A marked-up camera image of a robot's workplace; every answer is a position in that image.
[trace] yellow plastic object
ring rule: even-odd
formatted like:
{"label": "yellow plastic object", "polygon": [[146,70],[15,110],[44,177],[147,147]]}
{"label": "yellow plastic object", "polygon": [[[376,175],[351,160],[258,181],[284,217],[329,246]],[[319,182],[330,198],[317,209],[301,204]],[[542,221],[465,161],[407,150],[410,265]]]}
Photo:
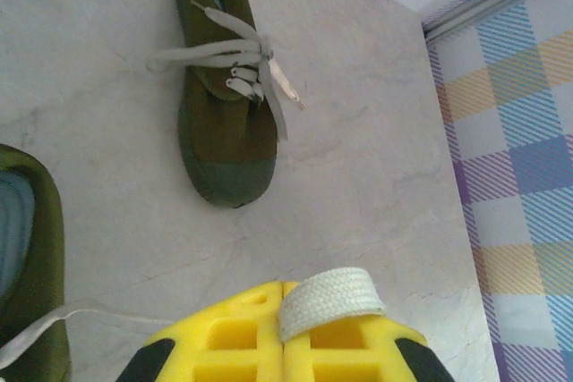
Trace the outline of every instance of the yellow plastic object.
{"label": "yellow plastic object", "polygon": [[415,382],[395,340],[426,341],[388,318],[345,318],[283,349],[278,309],[295,286],[260,285],[155,334],[146,345],[175,341],[157,382]]}

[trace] white marble floor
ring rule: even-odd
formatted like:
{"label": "white marble floor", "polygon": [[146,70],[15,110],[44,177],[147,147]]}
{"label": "white marble floor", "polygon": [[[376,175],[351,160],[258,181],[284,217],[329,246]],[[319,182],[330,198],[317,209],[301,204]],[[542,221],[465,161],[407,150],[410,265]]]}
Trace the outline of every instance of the white marble floor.
{"label": "white marble floor", "polygon": [[[178,153],[174,0],[0,0],[0,141],[62,195],[68,301],[178,319],[271,279],[368,269],[391,317],[457,381],[493,381],[458,192],[418,17],[388,0],[252,0],[306,111],[257,202],[204,203]],[[112,381],[148,327],[69,321],[74,381]]]}

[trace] shoelace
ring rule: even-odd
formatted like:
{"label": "shoelace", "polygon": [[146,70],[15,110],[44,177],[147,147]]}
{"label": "shoelace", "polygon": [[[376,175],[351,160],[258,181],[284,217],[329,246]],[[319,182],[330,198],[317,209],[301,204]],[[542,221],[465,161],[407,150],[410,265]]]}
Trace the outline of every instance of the shoelace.
{"label": "shoelace", "polygon": [[[113,310],[92,299],[75,301],[52,310],[2,346],[0,370],[20,358],[55,322],[86,311],[105,313],[145,324],[173,323]],[[342,318],[385,314],[384,303],[376,293],[368,272],[356,267],[335,268],[300,283],[282,301],[278,313],[280,340],[285,343],[307,330]]]}
{"label": "shoelace", "polygon": [[152,72],[162,72],[170,64],[202,67],[232,67],[226,85],[249,98],[269,102],[270,111],[277,125],[278,138],[287,139],[287,124],[282,108],[273,88],[273,78],[285,94],[304,109],[300,96],[273,59],[269,39],[257,33],[249,24],[218,9],[204,7],[195,1],[192,4],[201,9],[207,17],[225,29],[231,30],[242,39],[224,40],[193,48],[173,48],[160,51],[148,58],[147,67]]}

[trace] shoe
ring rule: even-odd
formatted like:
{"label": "shoe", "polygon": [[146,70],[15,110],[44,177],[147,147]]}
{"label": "shoe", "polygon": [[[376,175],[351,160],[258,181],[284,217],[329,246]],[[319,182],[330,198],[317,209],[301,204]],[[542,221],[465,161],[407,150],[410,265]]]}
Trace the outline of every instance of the shoe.
{"label": "shoe", "polygon": [[187,48],[158,53],[148,67],[188,66],[178,119],[184,165],[206,201],[239,208],[269,187],[277,140],[287,135],[272,86],[277,66],[267,39],[255,30],[249,0],[176,4]]}
{"label": "shoe", "polygon": [[[57,188],[38,160],[0,145],[0,347],[64,303],[64,223]],[[64,322],[0,369],[8,382],[68,380]]]}

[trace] olive green sneaker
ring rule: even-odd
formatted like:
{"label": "olive green sneaker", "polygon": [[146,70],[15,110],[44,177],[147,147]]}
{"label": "olive green sneaker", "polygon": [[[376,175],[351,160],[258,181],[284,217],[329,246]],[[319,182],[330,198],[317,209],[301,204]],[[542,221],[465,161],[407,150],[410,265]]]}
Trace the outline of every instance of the olive green sneaker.
{"label": "olive green sneaker", "polygon": [[214,205],[239,208],[269,187],[287,138],[274,77],[299,101],[255,30],[249,0],[176,0],[187,48],[148,60],[187,66],[178,134],[187,173]]}
{"label": "olive green sneaker", "polygon": [[[57,188],[38,160],[0,145],[0,347],[63,303],[64,223]],[[0,378],[8,382],[68,380],[64,322],[4,365]]]}

